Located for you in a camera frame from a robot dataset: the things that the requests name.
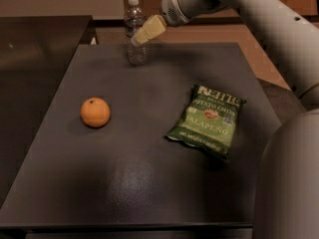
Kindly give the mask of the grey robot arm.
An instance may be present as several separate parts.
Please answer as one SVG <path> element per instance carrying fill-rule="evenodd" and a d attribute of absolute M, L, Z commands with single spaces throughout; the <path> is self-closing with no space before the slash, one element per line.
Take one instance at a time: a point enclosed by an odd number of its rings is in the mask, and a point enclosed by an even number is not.
<path fill-rule="evenodd" d="M 304 107 L 263 151 L 253 239 L 319 239 L 319 29 L 279 0 L 161 0 L 160 13 L 134 34 L 139 46 L 168 26 L 235 10 Z"/>

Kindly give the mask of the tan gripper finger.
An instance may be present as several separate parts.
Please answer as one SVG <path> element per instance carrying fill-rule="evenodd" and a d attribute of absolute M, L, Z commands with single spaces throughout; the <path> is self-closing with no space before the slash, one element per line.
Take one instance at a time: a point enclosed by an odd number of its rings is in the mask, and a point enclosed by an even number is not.
<path fill-rule="evenodd" d="M 165 30 L 166 22 L 164 17 L 161 15 L 151 15 L 131 37 L 131 43 L 135 47 L 141 46 L 161 35 Z"/>

